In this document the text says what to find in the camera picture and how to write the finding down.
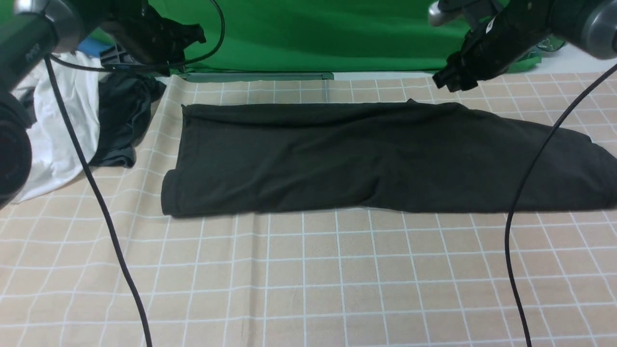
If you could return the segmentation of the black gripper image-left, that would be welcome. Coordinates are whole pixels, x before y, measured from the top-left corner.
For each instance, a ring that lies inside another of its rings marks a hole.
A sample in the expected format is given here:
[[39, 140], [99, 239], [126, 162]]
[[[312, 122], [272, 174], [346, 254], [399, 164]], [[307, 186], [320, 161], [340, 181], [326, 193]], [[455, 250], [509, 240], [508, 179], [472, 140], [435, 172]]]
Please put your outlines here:
[[165, 18], [137, 0], [115, 0], [101, 29], [117, 44], [99, 53], [102, 66], [160, 66], [185, 60], [184, 49], [207, 39], [201, 25], [185, 25]]

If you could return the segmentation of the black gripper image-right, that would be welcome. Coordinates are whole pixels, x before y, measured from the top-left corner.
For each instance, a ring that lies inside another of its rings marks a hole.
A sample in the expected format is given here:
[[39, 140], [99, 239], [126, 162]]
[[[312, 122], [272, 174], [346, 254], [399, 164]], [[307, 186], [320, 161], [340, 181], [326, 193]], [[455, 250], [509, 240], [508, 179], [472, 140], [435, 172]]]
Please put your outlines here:
[[511, 0], [505, 8], [467, 37], [432, 75], [438, 89], [467, 92], [479, 81], [507, 72], [513, 62], [551, 34], [553, 0]]

